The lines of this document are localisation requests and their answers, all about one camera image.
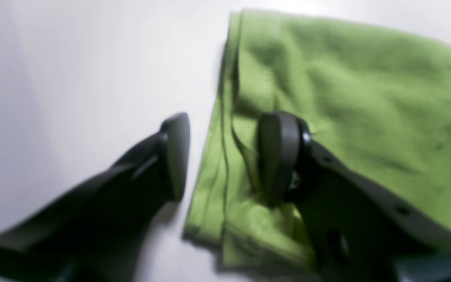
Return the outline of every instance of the white table surface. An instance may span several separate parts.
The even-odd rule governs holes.
[[[187,191],[168,222],[168,208],[157,215],[136,281],[287,280],[218,271],[215,254],[181,239],[229,13],[243,7],[343,18],[451,43],[446,0],[0,0],[0,231],[185,111]]]

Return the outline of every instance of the wrinkled fabric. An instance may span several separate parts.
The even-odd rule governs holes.
[[[225,266],[314,270],[292,204],[265,204],[263,112],[303,118],[315,141],[451,230],[451,47],[399,31],[273,11],[231,15],[186,233]]]

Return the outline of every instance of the green towel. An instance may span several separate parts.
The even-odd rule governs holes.
[[[220,89],[186,233],[225,266],[315,269],[292,204],[265,205],[263,112],[303,118],[313,138],[451,230],[451,47],[382,27],[271,11],[231,15]]]

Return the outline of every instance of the white background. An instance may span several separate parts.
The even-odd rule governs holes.
[[[185,111],[187,191],[169,222],[159,223],[165,210],[158,215],[136,281],[287,280],[219,271],[212,252],[181,239],[229,13],[243,7],[384,25],[451,43],[451,0],[0,0],[0,230]]]

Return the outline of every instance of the black metal bracket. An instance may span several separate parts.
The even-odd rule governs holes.
[[[451,252],[412,238],[359,187],[320,166],[304,120],[264,114],[259,143],[266,200],[296,205],[325,282],[451,282]]]
[[[177,114],[113,166],[0,234],[0,276],[129,282],[147,227],[186,184],[189,120]]]

